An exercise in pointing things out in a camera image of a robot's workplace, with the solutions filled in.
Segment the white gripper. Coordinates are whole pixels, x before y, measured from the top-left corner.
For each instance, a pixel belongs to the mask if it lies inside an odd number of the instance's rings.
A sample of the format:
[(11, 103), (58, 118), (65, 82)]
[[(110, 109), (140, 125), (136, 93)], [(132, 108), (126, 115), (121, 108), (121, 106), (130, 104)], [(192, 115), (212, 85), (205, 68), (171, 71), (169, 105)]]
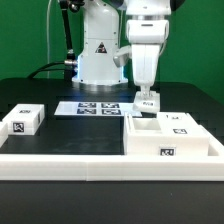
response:
[(155, 81), (160, 48), (169, 35), (169, 21), (128, 20), (126, 34), (131, 44), (134, 83), (140, 86), (140, 97), (149, 100), (149, 86)]

